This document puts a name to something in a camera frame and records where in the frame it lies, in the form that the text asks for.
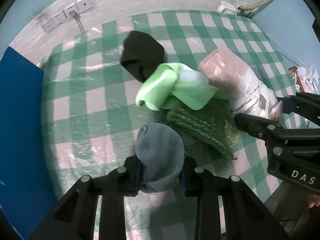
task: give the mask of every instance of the pink plastic bag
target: pink plastic bag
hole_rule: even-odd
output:
[[[208,55],[199,65],[199,71],[209,79],[209,84],[228,95],[234,113],[251,114],[279,120],[282,102],[268,89],[252,69],[227,47]]]

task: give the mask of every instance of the power strip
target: power strip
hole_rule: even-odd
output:
[[[56,28],[58,25],[66,22],[70,19],[69,12],[75,11],[76,13],[81,13],[87,9],[94,6],[92,0],[78,0],[66,6],[63,10],[58,11],[56,14],[52,15],[49,19],[43,22],[40,26],[42,29],[48,33]]]

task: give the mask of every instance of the gray towel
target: gray towel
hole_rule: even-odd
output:
[[[160,123],[145,124],[139,130],[136,154],[141,160],[141,190],[162,192],[172,187],[183,168],[183,142],[174,130]]]

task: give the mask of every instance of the green scrubbing pad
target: green scrubbing pad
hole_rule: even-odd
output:
[[[234,124],[227,100],[213,98],[200,110],[192,110],[179,101],[169,110],[167,120],[184,127],[224,156],[234,158],[240,131]]]

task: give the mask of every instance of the blue wall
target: blue wall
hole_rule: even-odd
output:
[[[267,34],[276,38],[285,50],[307,67],[316,66],[320,73],[320,43],[312,29],[315,18],[303,0],[274,0],[253,19]],[[278,49],[297,64],[303,65],[279,46]]]

